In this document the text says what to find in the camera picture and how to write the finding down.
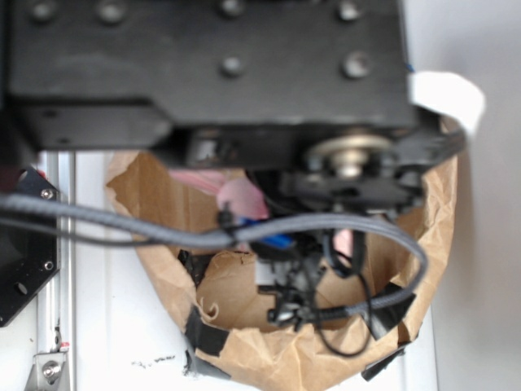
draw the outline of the pink object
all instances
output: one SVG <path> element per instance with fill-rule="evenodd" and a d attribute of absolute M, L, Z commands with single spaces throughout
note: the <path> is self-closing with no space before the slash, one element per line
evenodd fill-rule
<path fill-rule="evenodd" d="M 228 180 L 224 173 L 211 170 L 170 170 L 169 173 L 177 181 L 215 196 L 220 209 L 229 204 L 231 212 L 238 217 L 261 220 L 269 216 L 261 191 L 247 178 Z"/>
<path fill-rule="evenodd" d="M 348 257 L 352 256 L 352 232 L 350 230 L 342 230 L 336 234 L 333 243 L 337 251 Z"/>

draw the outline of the black bracket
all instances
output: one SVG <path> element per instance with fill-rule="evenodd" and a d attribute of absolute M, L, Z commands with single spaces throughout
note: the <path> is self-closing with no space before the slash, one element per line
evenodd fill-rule
<path fill-rule="evenodd" d="M 49 202 L 58 191 L 33 168 L 20 176 L 16 193 Z M 56 228 L 56 220 L 19 215 L 5 216 Z M 20 228 L 0 226 L 0 327 L 7 326 L 59 270 L 57 240 Z"/>

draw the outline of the gray braided cable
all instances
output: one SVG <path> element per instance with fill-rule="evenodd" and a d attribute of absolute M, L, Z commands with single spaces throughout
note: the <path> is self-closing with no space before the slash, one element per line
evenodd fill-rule
<path fill-rule="evenodd" d="M 28 195 L 0 195 L 0 211 L 41 217 L 70 217 L 84 222 L 132 232 L 162 244 L 173 244 L 188 248 L 226 248 L 234 241 L 229 233 L 222 230 L 196 234 L 174 230 L 116 213 L 59 202 L 49 202 Z M 394 240 L 418 259 L 420 267 L 411 283 L 398 292 L 375 298 L 373 300 L 373 308 L 375 309 L 395 305 L 409 298 L 427 273 L 427 255 L 413 238 L 397 226 L 370 217 L 337 213 L 307 213 L 277 218 L 255 226 L 240 227 L 234 231 L 234 237 L 238 242 L 253 242 L 272 235 L 325 229 L 350 229 L 381 235 Z M 344 310 L 347 315 L 365 312 L 367 303 L 362 302 L 345 306 Z"/>

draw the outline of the white surface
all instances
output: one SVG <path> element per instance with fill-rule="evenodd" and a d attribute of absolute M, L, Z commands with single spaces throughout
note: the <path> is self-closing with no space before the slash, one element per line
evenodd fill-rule
<path fill-rule="evenodd" d="M 78 154 L 79 204 L 109 208 L 100 175 L 107 163 L 107 154 Z M 100 229 L 92 226 L 77 227 L 81 233 L 100 234 Z M 129 239 L 124 234 L 106 235 Z M 182 334 L 160 304 L 134 250 L 77 246 L 78 391 L 254 389 L 207 376 L 184 376 L 185 349 Z M 404 358 L 398 358 L 370 383 L 356 376 L 333 389 L 436 391 L 429 316 L 420 339 L 406 351 Z M 155 362 L 169 356 L 175 359 Z"/>
<path fill-rule="evenodd" d="M 477 84 L 453 252 L 433 305 L 440 391 L 521 388 L 521 2 L 406 0 L 410 62 Z"/>
<path fill-rule="evenodd" d="M 414 72 L 409 75 L 412 104 L 450 116 L 471 137 L 485 110 L 485 96 L 471 81 L 450 72 Z"/>
<path fill-rule="evenodd" d="M 0 328 L 0 391 L 24 389 L 37 349 L 36 299 Z"/>

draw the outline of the metal bracket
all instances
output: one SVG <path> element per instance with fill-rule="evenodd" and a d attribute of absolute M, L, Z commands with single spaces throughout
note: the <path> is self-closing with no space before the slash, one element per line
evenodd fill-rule
<path fill-rule="evenodd" d="M 58 191 L 35 169 L 21 175 L 16 192 L 56 201 Z M 8 216 L 25 222 L 56 227 L 56 219 Z M 18 228 L 0 226 L 0 327 L 37 295 L 60 268 L 56 238 Z"/>
<path fill-rule="evenodd" d="M 37 354 L 24 391 L 68 391 L 67 353 Z"/>

